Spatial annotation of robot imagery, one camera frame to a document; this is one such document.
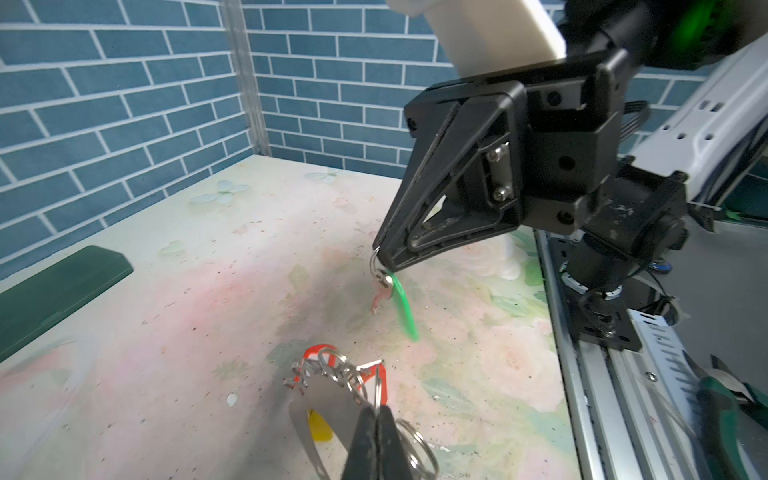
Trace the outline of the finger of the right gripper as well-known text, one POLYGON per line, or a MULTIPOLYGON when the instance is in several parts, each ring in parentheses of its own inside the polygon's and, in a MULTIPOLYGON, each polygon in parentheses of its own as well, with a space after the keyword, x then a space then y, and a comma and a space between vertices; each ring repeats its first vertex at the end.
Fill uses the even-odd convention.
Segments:
POLYGON ((435 85, 405 116, 415 144, 373 244, 388 270, 522 225, 528 112, 520 82, 435 85))

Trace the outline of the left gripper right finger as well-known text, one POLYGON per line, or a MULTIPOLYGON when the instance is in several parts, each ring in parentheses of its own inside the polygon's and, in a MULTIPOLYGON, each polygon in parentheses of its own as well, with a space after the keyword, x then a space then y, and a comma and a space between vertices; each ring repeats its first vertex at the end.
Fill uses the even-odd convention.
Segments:
POLYGON ((412 480, 399 429, 391 409, 382 405, 376 417, 376 478, 379 480, 412 480))

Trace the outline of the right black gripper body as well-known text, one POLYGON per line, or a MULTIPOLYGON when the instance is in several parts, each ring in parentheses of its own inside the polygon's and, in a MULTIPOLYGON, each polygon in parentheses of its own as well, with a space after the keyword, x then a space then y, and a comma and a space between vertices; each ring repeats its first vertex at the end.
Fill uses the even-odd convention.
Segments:
POLYGON ((518 81, 525 87, 521 226, 569 233, 602 206, 629 76, 629 53, 615 49, 439 84, 518 81))

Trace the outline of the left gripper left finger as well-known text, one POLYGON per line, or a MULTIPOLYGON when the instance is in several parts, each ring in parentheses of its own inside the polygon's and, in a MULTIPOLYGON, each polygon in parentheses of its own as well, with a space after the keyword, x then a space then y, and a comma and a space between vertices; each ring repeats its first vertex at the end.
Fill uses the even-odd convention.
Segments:
POLYGON ((365 406, 358 417, 341 479, 376 480, 377 478, 377 416, 372 407, 365 406))

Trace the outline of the green key tag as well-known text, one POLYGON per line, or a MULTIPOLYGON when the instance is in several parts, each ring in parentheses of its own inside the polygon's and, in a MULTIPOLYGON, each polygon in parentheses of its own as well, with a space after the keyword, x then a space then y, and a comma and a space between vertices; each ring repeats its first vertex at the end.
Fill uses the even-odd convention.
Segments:
POLYGON ((397 311, 399 324, 409 340, 418 342, 420 334, 405 288, 394 273, 388 273, 387 279, 391 283, 392 300, 397 311))

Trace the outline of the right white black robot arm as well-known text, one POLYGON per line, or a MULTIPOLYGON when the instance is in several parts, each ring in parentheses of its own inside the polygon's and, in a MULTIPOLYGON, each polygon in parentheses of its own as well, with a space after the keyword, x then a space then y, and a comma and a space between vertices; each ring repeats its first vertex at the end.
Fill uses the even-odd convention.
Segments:
POLYGON ((767 140, 763 1, 394 1, 457 71, 405 107, 415 144, 372 275, 530 226, 584 240, 572 289, 617 293, 682 246, 767 140))

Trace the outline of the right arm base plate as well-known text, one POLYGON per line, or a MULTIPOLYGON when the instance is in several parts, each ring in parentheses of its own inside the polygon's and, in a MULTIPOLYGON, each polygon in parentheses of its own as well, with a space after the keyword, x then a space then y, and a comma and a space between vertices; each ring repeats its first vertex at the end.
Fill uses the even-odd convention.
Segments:
POLYGON ((642 342, 622 298, 623 285, 613 290, 587 294, 588 288, 567 272, 575 245, 565 238, 550 237, 548 253, 555 267, 555 280, 565 322, 574 340, 615 350, 639 351, 642 342))

